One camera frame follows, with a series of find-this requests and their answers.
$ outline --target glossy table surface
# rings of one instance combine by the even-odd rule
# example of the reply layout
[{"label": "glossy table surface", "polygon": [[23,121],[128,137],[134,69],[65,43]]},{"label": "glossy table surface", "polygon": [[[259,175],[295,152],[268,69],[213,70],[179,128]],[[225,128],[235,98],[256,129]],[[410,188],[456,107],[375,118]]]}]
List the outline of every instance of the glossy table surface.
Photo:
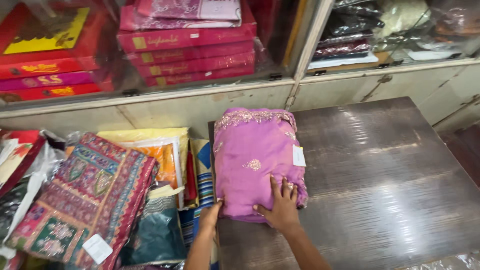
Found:
[{"label": "glossy table surface", "polygon": [[[409,98],[294,116],[309,192],[300,221],[333,269],[396,269],[480,249],[480,192]],[[224,270],[299,268],[266,224],[220,219],[217,229]]]}]

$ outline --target folded saree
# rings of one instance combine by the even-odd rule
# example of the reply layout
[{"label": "folded saree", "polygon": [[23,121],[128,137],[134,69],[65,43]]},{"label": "folded saree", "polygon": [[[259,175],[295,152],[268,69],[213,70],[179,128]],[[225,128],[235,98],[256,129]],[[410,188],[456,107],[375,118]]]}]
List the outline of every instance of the folded saree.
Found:
[{"label": "folded saree", "polygon": [[298,186],[297,206],[305,204],[305,168],[293,165],[295,119],[285,110],[228,109],[215,123],[216,196],[224,200],[221,216],[247,222],[266,222],[253,210],[273,206],[270,175],[281,185]]},{"label": "folded saree", "polygon": [[[7,245],[82,269],[111,270],[157,171],[154,158],[86,133]],[[113,249],[100,265],[82,249],[95,234]]]}]

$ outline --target sticker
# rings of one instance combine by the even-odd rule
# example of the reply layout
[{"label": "sticker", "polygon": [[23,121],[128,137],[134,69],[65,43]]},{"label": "sticker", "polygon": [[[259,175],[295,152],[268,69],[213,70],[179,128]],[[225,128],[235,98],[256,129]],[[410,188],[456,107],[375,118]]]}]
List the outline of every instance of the sticker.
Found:
[{"label": "sticker", "polygon": [[305,157],[303,156],[303,147],[293,146],[293,165],[307,167]]},{"label": "sticker", "polygon": [[90,237],[82,247],[88,255],[92,257],[96,264],[101,264],[113,252],[113,249],[99,234]]}]

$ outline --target lavender fabric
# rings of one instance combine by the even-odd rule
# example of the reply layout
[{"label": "lavender fabric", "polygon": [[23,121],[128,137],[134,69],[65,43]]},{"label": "lavender fabric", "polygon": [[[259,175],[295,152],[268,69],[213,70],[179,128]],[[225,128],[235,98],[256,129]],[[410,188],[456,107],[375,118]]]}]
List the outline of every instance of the lavender fabric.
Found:
[{"label": "lavender fabric", "polygon": [[266,222],[253,210],[260,204],[272,209],[272,174],[279,186],[282,177],[298,186],[297,206],[308,197],[305,168],[293,165],[295,119],[285,110],[228,109],[215,123],[216,197],[224,199],[220,216],[246,222]]}]

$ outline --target pink printed cloth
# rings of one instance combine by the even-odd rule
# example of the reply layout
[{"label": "pink printed cloth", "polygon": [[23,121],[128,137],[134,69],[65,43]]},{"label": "pink printed cloth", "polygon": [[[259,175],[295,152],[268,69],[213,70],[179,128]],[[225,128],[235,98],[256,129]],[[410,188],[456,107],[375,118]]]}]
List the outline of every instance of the pink printed cloth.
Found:
[{"label": "pink printed cloth", "polygon": [[144,16],[134,6],[123,6],[120,12],[120,29],[126,31],[148,29],[180,29],[180,28],[227,28],[238,27],[241,20],[192,20],[166,19]]},{"label": "pink printed cloth", "polygon": [[228,109],[215,123],[216,197],[224,199],[220,216],[246,222],[266,222],[253,210],[260,204],[273,207],[272,174],[298,186],[297,206],[308,197],[305,168],[293,165],[293,145],[299,146],[293,115],[285,110]]},{"label": "pink printed cloth", "polygon": [[138,13],[174,19],[240,20],[240,0],[138,0]]}]

